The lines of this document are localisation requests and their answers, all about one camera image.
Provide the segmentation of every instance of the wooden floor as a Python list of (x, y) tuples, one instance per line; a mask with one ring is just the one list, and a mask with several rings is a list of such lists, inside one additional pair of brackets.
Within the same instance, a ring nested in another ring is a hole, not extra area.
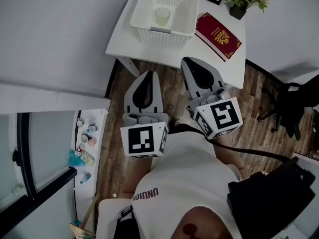
[[(148, 63), (137, 62), (140, 72), (154, 70), (159, 75), (164, 112), (170, 117), (181, 119), (183, 123), (197, 127), (197, 124), (189, 117), (185, 109), (188, 93), (186, 92), (181, 71), (170, 67)], [(136, 78), (127, 69), (120, 66), (111, 90), (111, 106), (106, 121), (103, 136), (97, 193), (101, 200), (112, 198), (119, 194), (121, 185), (127, 174), (131, 159), (124, 156), (120, 127), (123, 126), (122, 115), (124, 113), (124, 95), (129, 86)], [(271, 133), (275, 124), (274, 116), (258, 122), (257, 116), (267, 113), (272, 105), (261, 88), (266, 87), (272, 93), (275, 84), (272, 80), (255, 69), (246, 65), (245, 82), (242, 90), (231, 88), (231, 96), (236, 96), (243, 117), (244, 125), (229, 134), (236, 147), (258, 149), (291, 156), (293, 151), (300, 154), (308, 154), (312, 142), (314, 112), (307, 109), (300, 123), (301, 139), (296, 141), (295, 137), (289, 138), (286, 129), (280, 126), (277, 133)], [(274, 159), (259, 157), (249, 154), (240, 154), (248, 169), (252, 172), (271, 171), (280, 163)]]

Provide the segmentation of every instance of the person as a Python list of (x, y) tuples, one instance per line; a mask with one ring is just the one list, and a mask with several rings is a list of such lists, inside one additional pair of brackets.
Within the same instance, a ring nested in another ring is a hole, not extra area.
[[(217, 141), (232, 145), (226, 135)], [(240, 239), (226, 202), (228, 183), (249, 176), (238, 153), (213, 146), (200, 130), (176, 120), (163, 156), (134, 159), (120, 199), (101, 202), (104, 223), (98, 222), (97, 239)], [(137, 236), (131, 226), (119, 228), (127, 206), (132, 206)]]

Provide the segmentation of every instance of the small bottle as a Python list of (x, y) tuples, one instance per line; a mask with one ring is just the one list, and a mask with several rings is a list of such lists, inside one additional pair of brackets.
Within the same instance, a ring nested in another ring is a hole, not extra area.
[(84, 182), (86, 182), (88, 179), (91, 178), (91, 174), (87, 173), (83, 176), (82, 180), (80, 181), (80, 184), (83, 184)]
[(96, 124), (90, 124), (86, 131), (87, 131), (87, 133), (93, 133), (96, 130), (98, 130), (98, 126)]
[(13, 190), (12, 190), (12, 194), (14, 194), (15, 196), (22, 196), (25, 193), (25, 188), (22, 185), (18, 185), (16, 186)]

